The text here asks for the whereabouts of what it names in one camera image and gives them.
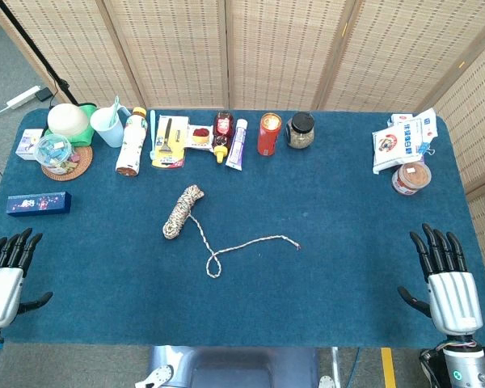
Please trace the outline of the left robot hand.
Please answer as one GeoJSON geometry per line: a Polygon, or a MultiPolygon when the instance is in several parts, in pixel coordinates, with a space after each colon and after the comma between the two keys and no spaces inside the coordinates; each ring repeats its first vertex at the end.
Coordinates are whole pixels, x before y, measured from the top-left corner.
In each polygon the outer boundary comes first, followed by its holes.
{"type": "Polygon", "coordinates": [[[0,238],[0,329],[10,326],[17,316],[46,305],[53,296],[47,292],[35,301],[21,301],[27,273],[42,237],[42,233],[33,234],[27,228],[11,237],[0,238]]]}

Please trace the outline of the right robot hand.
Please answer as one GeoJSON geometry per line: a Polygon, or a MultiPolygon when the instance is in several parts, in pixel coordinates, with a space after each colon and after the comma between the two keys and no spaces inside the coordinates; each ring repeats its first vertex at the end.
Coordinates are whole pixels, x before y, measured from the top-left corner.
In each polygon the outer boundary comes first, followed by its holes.
{"type": "Polygon", "coordinates": [[[410,238],[420,260],[429,300],[423,302],[399,286],[400,297],[430,318],[448,337],[471,337],[483,326],[474,276],[468,271],[462,245],[455,234],[422,225],[426,239],[416,232],[410,238]]]}

